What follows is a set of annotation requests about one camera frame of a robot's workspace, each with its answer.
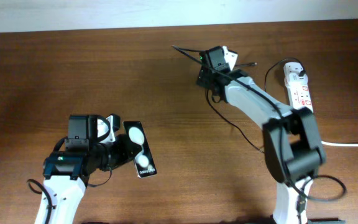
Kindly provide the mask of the black smartphone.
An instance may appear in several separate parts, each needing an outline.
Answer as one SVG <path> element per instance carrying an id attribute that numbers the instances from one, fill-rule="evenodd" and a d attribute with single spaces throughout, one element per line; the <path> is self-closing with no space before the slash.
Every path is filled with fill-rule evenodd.
<path id="1" fill-rule="evenodd" d="M 157 175 L 152 153 L 140 121 L 124 121 L 124 129 L 131 146 L 135 147 L 134 165 L 140 179 Z"/>

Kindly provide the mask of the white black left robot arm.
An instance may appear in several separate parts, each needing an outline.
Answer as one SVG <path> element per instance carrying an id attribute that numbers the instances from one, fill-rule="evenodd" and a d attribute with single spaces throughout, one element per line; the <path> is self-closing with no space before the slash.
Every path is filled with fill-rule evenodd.
<path id="1" fill-rule="evenodd" d="M 116 114 L 69 117 L 67 136 L 44 160 L 44 181 L 27 181 L 36 184 L 42 197 L 36 223 L 73 223 L 86 189 L 92 186 L 90 175 L 97 169 L 111 174 L 142 151 L 146 137 L 140 126 L 128 123 L 125 133 L 116 136 L 119 128 Z"/>

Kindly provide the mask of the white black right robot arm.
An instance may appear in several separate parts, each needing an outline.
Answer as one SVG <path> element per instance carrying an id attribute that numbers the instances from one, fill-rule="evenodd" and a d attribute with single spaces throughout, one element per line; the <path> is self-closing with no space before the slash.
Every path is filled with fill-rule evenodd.
<path id="1" fill-rule="evenodd" d="M 319 167 L 326 162 L 313 112 L 294 108 L 259 88 L 235 68 L 237 53 L 225 46 L 199 52 L 197 85 L 247 115 L 261 130 L 265 163 L 277 183 L 275 223 L 307 223 L 306 207 Z"/>

